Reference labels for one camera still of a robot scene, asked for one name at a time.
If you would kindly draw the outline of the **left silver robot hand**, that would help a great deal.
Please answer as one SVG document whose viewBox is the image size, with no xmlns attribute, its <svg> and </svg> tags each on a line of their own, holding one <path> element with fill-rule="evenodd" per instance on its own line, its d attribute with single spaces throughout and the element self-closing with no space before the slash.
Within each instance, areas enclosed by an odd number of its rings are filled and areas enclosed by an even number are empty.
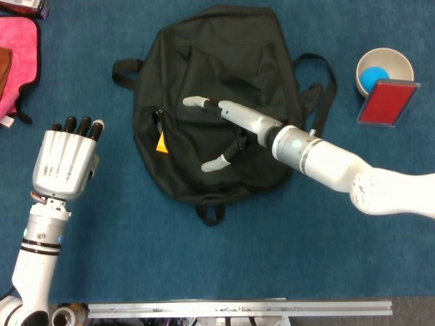
<svg viewBox="0 0 435 326">
<path fill-rule="evenodd" d="M 77 198 L 98 167 L 95 153 L 104 130 L 103 120 L 70 115 L 64 124 L 55 123 L 45 131 L 33 170 L 31 197 L 41 203 L 49 199 Z"/>
</svg>

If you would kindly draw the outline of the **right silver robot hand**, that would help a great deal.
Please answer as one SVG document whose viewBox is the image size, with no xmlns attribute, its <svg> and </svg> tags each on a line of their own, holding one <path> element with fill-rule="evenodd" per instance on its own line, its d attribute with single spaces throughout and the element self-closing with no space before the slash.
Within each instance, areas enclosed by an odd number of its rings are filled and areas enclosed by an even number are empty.
<svg viewBox="0 0 435 326">
<path fill-rule="evenodd" d="M 264 115 L 244 105 L 222 100 L 214 102 L 202 96 L 188 96 L 182 100 L 186 107 L 201 107 L 202 109 L 217 112 L 221 118 L 231 122 L 242 130 L 248 131 L 256 136 L 257 143 L 267 147 L 267 134 L 273 128 L 280 128 L 282 123 L 272 117 Z M 201 170 L 205 173 L 222 170 L 231 165 L 231 160 L 241 151 L 244 137 L 238 137 L 230 147 L 216 159 L 203 163 Z"/>
</svg>

